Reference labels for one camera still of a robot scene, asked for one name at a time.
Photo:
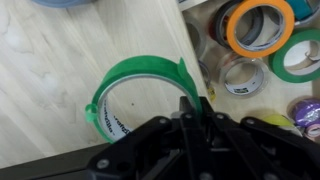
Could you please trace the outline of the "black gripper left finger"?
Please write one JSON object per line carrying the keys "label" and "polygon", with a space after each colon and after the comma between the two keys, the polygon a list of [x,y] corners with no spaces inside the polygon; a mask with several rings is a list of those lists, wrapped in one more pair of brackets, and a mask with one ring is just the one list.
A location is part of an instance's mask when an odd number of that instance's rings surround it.
{"label": "black gripper left finger", "polygon": [[200,126],[200,116],[186,96],[180,98],[179,109],[183,112],[180,126],[192,180],[213,180],[210,152]]}

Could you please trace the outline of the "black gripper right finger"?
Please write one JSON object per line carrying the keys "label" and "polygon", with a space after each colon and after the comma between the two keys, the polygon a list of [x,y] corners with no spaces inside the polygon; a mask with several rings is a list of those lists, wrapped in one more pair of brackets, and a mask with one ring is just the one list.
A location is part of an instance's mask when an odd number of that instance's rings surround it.
{"label": "black gripper right finger", "polygon": [[219,180],[262,180],[264,155],[250,134],[227,114],[215,112],[200,98],[202,124]]}

